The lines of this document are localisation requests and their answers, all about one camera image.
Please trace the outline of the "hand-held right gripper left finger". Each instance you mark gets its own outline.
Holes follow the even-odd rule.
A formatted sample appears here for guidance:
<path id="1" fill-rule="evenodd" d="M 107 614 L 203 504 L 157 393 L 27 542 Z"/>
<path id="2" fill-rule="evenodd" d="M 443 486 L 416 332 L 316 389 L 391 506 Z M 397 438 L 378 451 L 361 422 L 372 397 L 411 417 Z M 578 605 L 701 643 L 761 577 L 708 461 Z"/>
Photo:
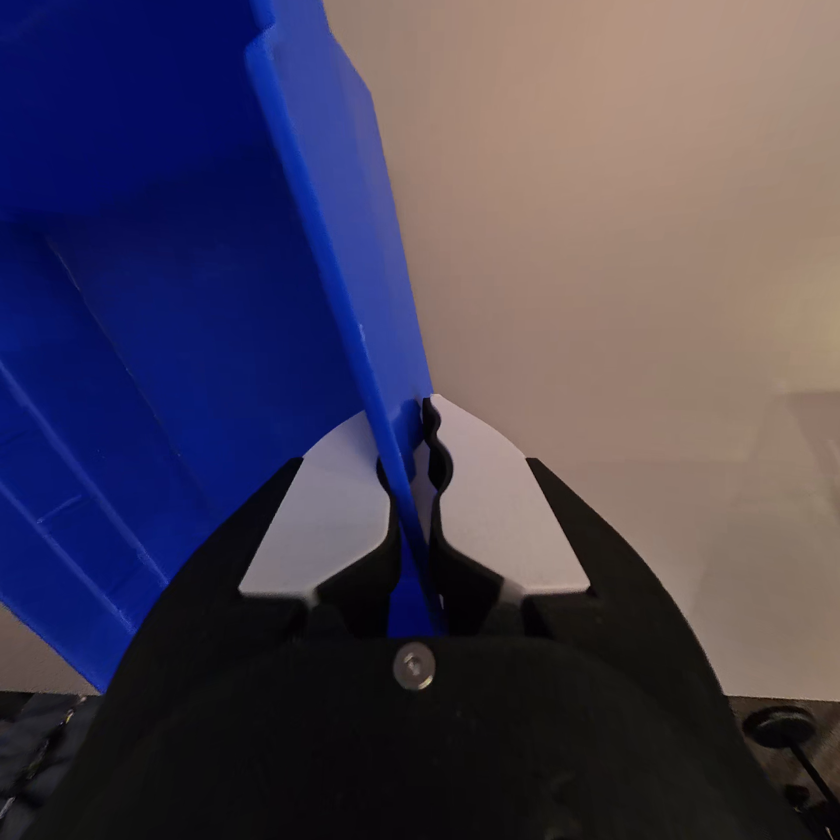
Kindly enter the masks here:
<path id="1" fill-rule="evenodd" d="M 360 412 L 303 456 L 238 590 L 327 605 L 352 635 L 383 637 L 401 572 L 396 502 Z"/>

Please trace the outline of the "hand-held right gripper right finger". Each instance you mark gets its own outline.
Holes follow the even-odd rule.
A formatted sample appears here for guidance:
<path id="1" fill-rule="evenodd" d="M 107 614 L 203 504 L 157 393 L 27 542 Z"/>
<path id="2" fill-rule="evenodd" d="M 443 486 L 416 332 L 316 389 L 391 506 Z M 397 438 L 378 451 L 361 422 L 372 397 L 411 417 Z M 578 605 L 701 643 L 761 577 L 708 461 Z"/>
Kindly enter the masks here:
<path id="1" fill-rule="evenodd" d="M 580 595 L 591 583 L 526 456 L 441 395 L 423 400 L 429 574 L 448 632 L 475 635 L 498 605 Z"/>

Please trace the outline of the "blue plastic box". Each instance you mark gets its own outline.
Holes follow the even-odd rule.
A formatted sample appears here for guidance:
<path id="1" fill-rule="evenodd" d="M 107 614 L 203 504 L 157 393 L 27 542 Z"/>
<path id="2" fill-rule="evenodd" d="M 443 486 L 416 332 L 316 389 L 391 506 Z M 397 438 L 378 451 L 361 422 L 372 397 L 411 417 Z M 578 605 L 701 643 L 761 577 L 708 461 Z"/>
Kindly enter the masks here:
<path id="1" fill-rule="evenodd" d="M 416 562 L 433 390 L 322 2 L 2 2 L 2 603 L 95 689 L 194 550 L 364 412 Z"/>

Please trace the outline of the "black floor lamp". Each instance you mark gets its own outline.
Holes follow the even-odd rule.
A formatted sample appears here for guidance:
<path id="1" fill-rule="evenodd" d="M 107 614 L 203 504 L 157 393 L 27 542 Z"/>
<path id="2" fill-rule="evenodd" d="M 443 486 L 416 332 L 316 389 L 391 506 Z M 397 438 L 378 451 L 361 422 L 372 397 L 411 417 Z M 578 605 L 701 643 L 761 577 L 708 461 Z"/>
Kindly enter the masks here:
<path id="1" fill-rule="evenodd" d="M 800 784 L 784 787 L 785 800 L 816 836 L 838 838 L 838 797 L 805 754 L 805 746 L 817 734 L 817 721 L 813 714 L 802 707 L 766 707 L 749 714 L 741 730 L 747 739 L 762 749 L 786 751 L 793 756 L 822 800 L 813 804 L 810 789 Z"/>

